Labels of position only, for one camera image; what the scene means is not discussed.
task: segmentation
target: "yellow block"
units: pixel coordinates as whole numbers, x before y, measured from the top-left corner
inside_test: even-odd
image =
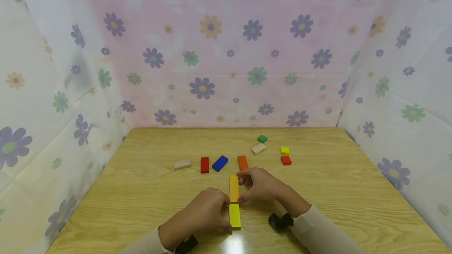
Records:
[[[240,223],[240,209],[238,204],[229,205],[229,223],[231,223],[233,229],[238,229],[242,227]]]
[[[289,155],[289,148],[282,146],[281,147],[281,155]]]
[[[229,176],[229,199],[231,203],[237,203],[239,195],[239,178],[235,174],[231,174]]]

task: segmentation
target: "purple flower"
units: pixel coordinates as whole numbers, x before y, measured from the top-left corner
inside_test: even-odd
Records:
[[[383,53],[384,53],[383,49],[378,49],[378,50],[375,52],[375,55],[376,55],[377,57],[381,57],[381,56],[383,56]]]
[[[277,49],[275,49],[275,50],[272,51],[271,55],[272,55],[273,58],[276,58],[279,55],[279,51]]]
[[[243,32],[244,36],[247,36],[247,40],[253,39],[254,41],[257,40],[258,36],[262,35],[262,28],[264,28],[262,25],[259,25],[259,20],[249,20],[248,25],[244,25],[243,29],[245,30]]]
[[[74,195],[72,195],[69,200],[63,200],[61,202],[59,210],[51,214],[48,218],[50,226],[47,228],[45,236],[48,236],[52,233],[57,233],[63,228],[63,226],[66,224],[66,222],[74,212],[76,204],[77,201],[75,200]]]
[[[399,49],[402,46],[405,46],[406,41],[410,39],[411,37],[410,31],[411,28],[408,28],[407,26],[405,26],[405,28],[400,31],[400,34],[397,37],[397,43],[395,44]]]
[[[110,49],[108,49],[108,48],[106,48],[106,47],[103,47],[103,48],[100,50],[100,52],[101,52],[104,56],[110,55]]]
[[[135,112],[137,110],[137,109],[135,109],[135,105],[130,103],[130,101],[126,101],[126,100],[124,100],[122,102],[121,107],[122,107],[122,111],[127,111],[127,112]]]
[[[146,52],[143,52],[143,56],[145,57],[144,63],[150,64],[151,68],[157,67],[160,69],[160,64],[165,64],[162,60],[163,54],[158,53],[155,48],[153,48],[152,51],[149,48],[146,48]]]
[[[405,67],[405,69],[403,69],[402,72],[405,76],[410,76],[410,75],[413,75],[413,73],[415,71],[414,71],[414,67],[408,66],[408,67]]]
[[[374,132],[374,124],[372,122],[366,122],[365,125],[363,125],[363,132],[366,133],[368,135],[369,138],[372,137],[372,135],[375,133]]]
[[[6,162],[8,167],[17,164],[17,156],[26,156],[30,150],[25,147],[30,144],[33,138],[26,136],[26,129],[20,127],[14,134],[10,127],[4,127],[0,130],[0,170]]]
[[[116,14],[105,13],[104,22],[107,24],[107,29],[112,32],[113,36],[122,36],[122,33],[126,29],[122,26],[123,22],[121,19],[116,18]]]
[[[78,145],[82,146],[85,144],[89,144],[87,142],[87,122],[83,121],[83,115],[79,114],[77,120],[75,120],[75,126],[78,127],[78,129],[74,132],[74,138],[80,138],[78,140]]]
[[[446,48],[446,54],[452,54],[452,47]],[[452,55],[447,58],[447,61],[452,62]]]
[[[234,57],[234,55],[235,55],[235,53],[234,53],[234,50],[232,50],[232,49],[229,49],[229,50],[226,52],[226,56],[229,57],[229,58]]]
[[[293,33],[293,37],[300,36],[301,38],[305,37],[306,34],[309,34],[311,31],[311,26],[313,25],[313,20],[310,20],[310,15],[306,15],[303,17],[302,15],[298,16],[298,20],[292,20],[292,28],[290,28],[290,32]]]
[[[78,25],[72,25],[72,29],[74,30],[73,32],[71,32],[71,36],[73,38],[75,38],[75,44],[80,44],[80,46],[82,48],[84,48],[84,46],[86,45],[86,43],[84,42],[83,39],[83,35],[82,32],[80,31],[80,29],[78,28]]]
[[[271,104],[264,104],[262,106],[259,106],[259,110],[257,110],[257,112],[259,112],[262,116],[268,116],[268,114],[273,113],[273,106]]]
[[[292,126],[301,126],[301,124],[306,123],[309,115],[306,115],[306,111],[295,111],[293,115],[287,116],[288,120],[286,121],[286,124],[289,125],[289,127]]]
[[[410,179],[407,177],[411,174],[410,169],[402,168],[399,160],[395,159],[391,163],[387,158],[383,158],[377,167],[396,189],[402,190],[404,185],[410,184]]]
[[[80,68],[79,65],[72,65],[71,71],[74,75],[78,75],[82,72],[82,69]]]
[[[196,94],[197,99],[202,97],[210,99],[210,96],[215,94],[215,90],[213,90],[215,84],[209,83],[208,78],[203,78],[202,81],[200,78],[196,78],[195,82],[190,82],[190,87],[192,88],[191,94]]]
[[[170,125],[172,126],[173,123],[177,123],[175,117],[176,115],[174,114],[170,114],[169,110],[159,110],[158,113],[154,114],[155,117],[157,117],[155,120],[162,123],[162,125],[166,126],[166,125]]]
[[[323,69],[323,67],[328,64],[330,64],[330,58],[333,57],[333,54],[330,53],[330,50],[327,49],[323,51],[322,49],[319,49],[318,53],[314,53],[312,55],[311,64],[313,65],[314,69],[317,69],[320,67],[320,69]]]

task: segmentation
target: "small yellow cube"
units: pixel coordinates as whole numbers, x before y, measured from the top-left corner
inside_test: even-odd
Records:
[[[281,155],[289,155],[289,148],[282,146],[281,147]]]

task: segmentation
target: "orange block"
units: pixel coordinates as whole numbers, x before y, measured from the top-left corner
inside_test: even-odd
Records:
[[[248,162],[246,161],[246,156],[244,156],[244,155],[237,156],[237,161],[239,162],[240,170],[248,168]]]

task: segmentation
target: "long yellow block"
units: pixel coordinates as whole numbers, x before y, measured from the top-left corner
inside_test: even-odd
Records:
[[[231,174],[229,176],[229,199],[231,203],[237,203],[239,195],[239,178],[235,174]]]
[[[240,223],[240,209],[238,204],[229,205],[229,223],[231,223],[233,229],[238,229],[242,227]]]

